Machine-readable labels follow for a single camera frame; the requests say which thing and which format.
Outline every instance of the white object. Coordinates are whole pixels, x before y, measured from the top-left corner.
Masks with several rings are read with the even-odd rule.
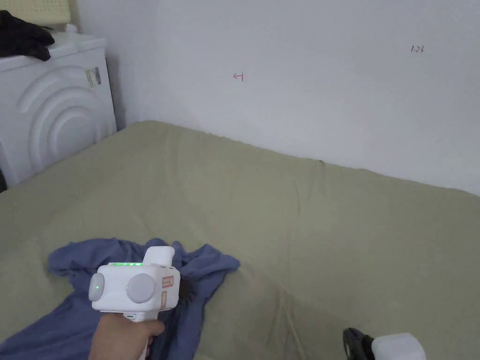
[[[92,276],[88,297],[101,312],[121,312],[135,322],[153,320],[179,300],[180,272],[170,246],[148,248],[143,263],[109,263]],[[140,358],[145,358],[145,351]]]
[[[426,360],[425,351],[412,334],[377,337],[372,342],[375,360]]]
[[[0,169],[9,187],[116,132],[106,42],[54,34],[51,59],[0,59]]]
[[[70,21],[69,0],[0,0],[0,9],[38,25]]]
[[[144,264],[162,264],[172,266],[175,249],[171,246],[151,246],[147,249],[144,256]]]
[[[74,24],[65,24],[65,31],[67,33],[78,33],[78,27]]]

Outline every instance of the washing machine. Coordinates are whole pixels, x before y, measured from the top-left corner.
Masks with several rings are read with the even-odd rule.
[[[0,170],[9,187],[117,131],[106,41],[55,33],[51,59],[0,59]]]

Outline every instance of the gray circular knob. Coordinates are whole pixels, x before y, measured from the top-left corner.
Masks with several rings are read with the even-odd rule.
[[[88,298],[90,301],[99,301],[103,295],[103,287],[105,286],[105,278],[101,273],[96,273],[90,280],[90,288],[88,289]]]
[[[136,304],[149,301],[155,292],[155,281],[148,274],[138,274],[127,284],[127,295]]]

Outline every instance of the sticker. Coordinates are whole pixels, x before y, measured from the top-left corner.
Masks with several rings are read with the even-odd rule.
[[[160,307],[160,309],[164,309],[167,307],[167,292],[164,291],[162,292],[162,306]]]
[[[87,69],[85,72],[87,74],[87,81],[90,87],[95,87],[102,83],[99,68]]]
[[[167,276],[162,279],[162,288],[169,288],[173,286],[173,276]]]

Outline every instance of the yellow towel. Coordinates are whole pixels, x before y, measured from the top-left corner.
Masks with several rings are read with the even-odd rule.
[[[0,0],[0,10],[37,25],[70,22],[68,0]]]

